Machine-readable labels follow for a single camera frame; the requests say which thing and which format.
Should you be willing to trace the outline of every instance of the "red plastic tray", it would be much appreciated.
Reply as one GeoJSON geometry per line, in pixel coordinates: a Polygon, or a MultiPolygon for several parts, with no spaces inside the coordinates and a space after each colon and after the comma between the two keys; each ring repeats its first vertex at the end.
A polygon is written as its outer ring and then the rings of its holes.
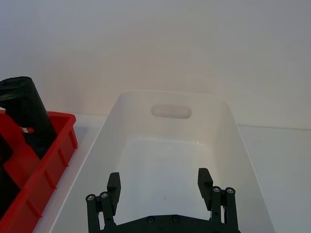
{"type": "Polygon", "coordinates": [[[26,144],[20,128],[0,111],[0,134],[13,150],[3,165],[21,191],[0,221],[0,233],[31,233],[42,217],[56,185],[68,167],[77,139],[72,114],[48,112],[57,138],[39,160],[26,144]]]}

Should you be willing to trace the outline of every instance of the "bolt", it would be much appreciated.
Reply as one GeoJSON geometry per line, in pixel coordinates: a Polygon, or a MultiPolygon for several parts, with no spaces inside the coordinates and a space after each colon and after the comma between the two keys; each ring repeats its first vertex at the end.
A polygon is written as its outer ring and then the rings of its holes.
{"type": "Polygon", "coordinates": [[[179,221],[179,216],[174,215],[174,216],[173,216],[173,222],[178,222],[178,221],[179,221]]]}
{"type": "Polygon", "coordinates": [[[148,217],[147,218],[148,223],[153,223],[155,221],[154,217],[148,217]]]}
{"type": "Polygon", "coordinates": [[[234,191],[233,191],[232,188],[227,189],[227,192],[228,192],[228,193],[234,193],[234,191]]]}
{"type": "Polygon", "coordinates": [[[107,193],[102,193],[102,194],[101,194],[101,197],[102,197],[102,198],[106,198],[106,197],[108,197],[108,194],[107,194],[107,193]]]}
{"type": "Polygon", "coordinates": [[[93,200],[94,199],[94,196],[93,195],[90,195],[87,197],[87,200],[93,200]]]}

